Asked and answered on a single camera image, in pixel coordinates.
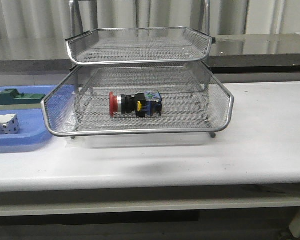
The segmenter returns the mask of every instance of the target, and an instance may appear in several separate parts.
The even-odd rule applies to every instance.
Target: wire mesh tray
[[[109,92],[159,91],[162,115],[110,117]],[[218,132],[232,115],[232,94],[202,62],[77,66],[42,101],[56,136]]]
[[[77,65],[199,61],[211,44],[210,36],[187,27],[96,29],[66,40]]]

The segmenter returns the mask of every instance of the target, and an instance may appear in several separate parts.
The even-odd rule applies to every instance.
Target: lower mesh tray
[[[109,114],[109,93],[159,91],[162,114]],[[227,127],[233,96],[201,62],[76,69],[43,101],[45,122],[57,136],[218,132]]]

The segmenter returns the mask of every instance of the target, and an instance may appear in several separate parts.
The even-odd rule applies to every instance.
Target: white connector block
[[[17,114],[0,115],[0,135],[17,134],[19,129]]]

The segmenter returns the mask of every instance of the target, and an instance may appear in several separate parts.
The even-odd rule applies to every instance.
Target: yellow terminal block
[[[137,102],[137,111],[140,112],[142,110],[142,104],[140,101]]]

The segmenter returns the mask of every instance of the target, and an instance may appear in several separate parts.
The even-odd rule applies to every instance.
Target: white table
[[[36,151],[0,154],[0,192],[300,183],[300,82],[226,87],[233,116],[214,139],[109,148],[103,138],[92,148],[88,138],[53,137]]]

